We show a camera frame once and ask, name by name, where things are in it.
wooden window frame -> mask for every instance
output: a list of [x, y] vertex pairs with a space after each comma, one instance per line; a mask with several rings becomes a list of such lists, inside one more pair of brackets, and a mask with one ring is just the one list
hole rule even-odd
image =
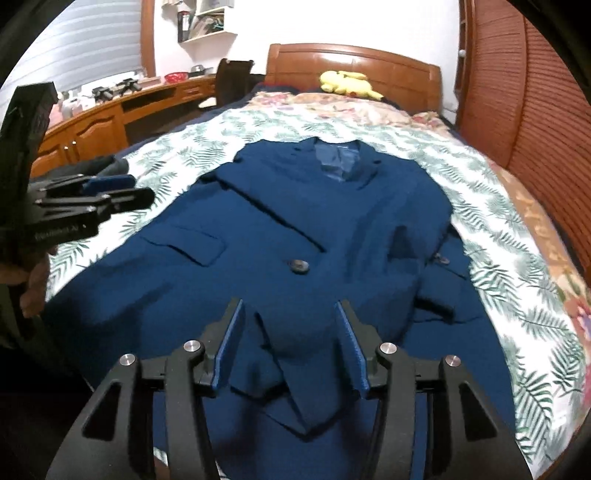
[[148, 77], [156, 77], [156, 59], [154, 57], [154, 0], [142, 0], [140, 45], [142, 65]]

window blind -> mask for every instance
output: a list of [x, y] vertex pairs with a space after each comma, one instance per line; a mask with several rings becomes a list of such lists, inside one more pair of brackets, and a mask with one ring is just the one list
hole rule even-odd
[[53, 81], [64, 92], [141, 68], [141, 2], [74, 0], [8, 76], [0, 90], [0, 121], [18, 85]]

blue blazer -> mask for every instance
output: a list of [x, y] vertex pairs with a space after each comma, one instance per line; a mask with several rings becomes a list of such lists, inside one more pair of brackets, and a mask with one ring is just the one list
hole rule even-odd
[[[291, 432], [290, 441], [312, 435], [331, 449], [326, 435], [335, 415], [368, 408], [370, 418], [375, 409], [363, 402], [351, 410], [342, 381], [333, 305], [348, 299], [384, 341], [425, 358], [462, 356], [512, 425], [502, 350], [451, 213], [441, 188], [413, 161], [362, 142], [339, 150], [315, 138], [260, 141], [80, 273], [52, 299], [45, 319], [96, 385], [122, 354], [167, 355], [240, 297], [247, 323], [230, 378], [234, 393], [208, 403], [210, 425], [238, 421], [223, 405], [240, 412], [236, 402], [246, 402], [260, 408], [263, 423], [287, 427], [281, 435]], [[305, 274], [294, 272], [294, 260], [307, 263]], [[213, 434], [214, 446], [228, 442], [228, 428], [217, 431], [220, 443]], [[282, 444], [273, 443], [271, 450]], [[348, 457], [344, 464], [359, 460]]]

bed sheet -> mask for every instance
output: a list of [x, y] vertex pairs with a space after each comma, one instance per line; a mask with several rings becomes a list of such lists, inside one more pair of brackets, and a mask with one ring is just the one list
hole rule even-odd
[[424, 116], [390, 114], [369, 100], [342, 103], [343, 97], [333, 97], [294, 100], [288, 94], [260, 93], [243, 108], [129, 153], [130, 173], [138, 177], [138, 186], [154, 189], [157, 201], [150, 210], [113, 218], [98, 237], [60, 246], [51, 263], [48, 297], [155, 218], [201, 174], [232, 161], [246, 143], [361, 140], [418, 162], [451, 201], [452, 222], [472, 259], [472, 281], [505, 351], [517, 442], [539, 476], [568, 445], [589, 409], [584, 396], [589, 352], [564, 310], [564, 291], [486, 157], [441, 129], [432, 115], [421, 121]]

yellow plush toy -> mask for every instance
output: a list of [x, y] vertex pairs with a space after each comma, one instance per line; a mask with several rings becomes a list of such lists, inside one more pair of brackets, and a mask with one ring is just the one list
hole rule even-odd
[[384, 96], [374, 92], [367, 77], [363, 73], [334, 72], [329, 70], [320, 75], [320, 88], [326, 93], [338, 93], [340, 95], [369, 97], [381, 100]]

